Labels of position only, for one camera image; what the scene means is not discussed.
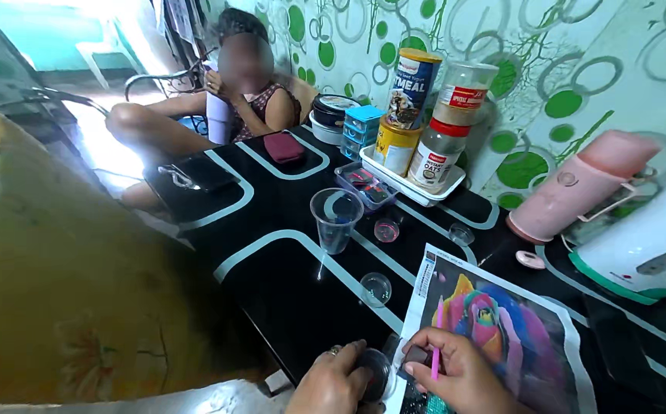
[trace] hand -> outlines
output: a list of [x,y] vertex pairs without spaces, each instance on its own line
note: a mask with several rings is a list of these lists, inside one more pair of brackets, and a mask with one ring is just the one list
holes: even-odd
[[220,79],[220,74],[217,71],[209,70],[205,72],[205,90],[214,94],[216,97],[229,102],[234,107],[242,102],[246,102],[246,98],[242,94],[238,94],[229,89],[228,85],[223,83]]
[[491,366],[471,342],[460,335],[437,328],[423,328],[402,348],[407,353],[412,344],[421,348],[439,348],[446,374],[430,377],[430,367],[408,362],[404,370],[417,380],[421,393],[431,392],[459,414],[512,414],[529,412],[496,378]]
[[354,414],[371,380],[371,370],[359,367],[356,358],[366,348],[358,340],[339,349],[336,355],[323,352],[312,364],[292,395],[286,414]]

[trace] oatmeal canister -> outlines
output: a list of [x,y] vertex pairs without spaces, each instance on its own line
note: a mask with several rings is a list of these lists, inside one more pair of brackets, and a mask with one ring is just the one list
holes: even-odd
[[379,119],[379,132],[376,134],[374,161],[404,177],[422,132],[422,127],[416,130],[394,127],[387,122],[387,115],[382,115]]
[[420,127],[423,107],[442,58],[418,49],[403,47],[387,99],[387,122],[403,130]]

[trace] black table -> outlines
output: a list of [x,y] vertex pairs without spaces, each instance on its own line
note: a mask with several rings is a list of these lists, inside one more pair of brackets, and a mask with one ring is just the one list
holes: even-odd
[[[559,241],[535,249],[506,227],[507,211],[464,188],[431,208],[398,196],[396,204],[359,221],[341,254],[325,256],[310,198],[335,186],[333,169],[350,161],[305,126],[291,132],[306,147],[298,164],[275,164],[261,138],[195,155],[209,156],[239,177],[238,184],[213,194],[180,189],[156,169],[146,176],[182,222],[207,277],[221,281],[293,382],[334,344],[365,338],[380,348],[392,332],[399,333],[428,242],[566,307],[601,411],[666,411],[666,301],[645,306],[605,292],[573,267]],[[400,223],[392,243],[374,237],[381,217]],[[471,252],[447,237],[456,221],[473,230]],[[548,269],[525,268],[516,250],[536,251]],[[353,291],[369,272],[384,274],[392,284],[381,312]]]

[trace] maroon pouch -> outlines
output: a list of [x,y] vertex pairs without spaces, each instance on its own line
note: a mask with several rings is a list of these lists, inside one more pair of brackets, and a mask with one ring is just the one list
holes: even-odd
[[264,148],[277,164],[298,160],[305,149],[288,133],[273,133],[264,137]]

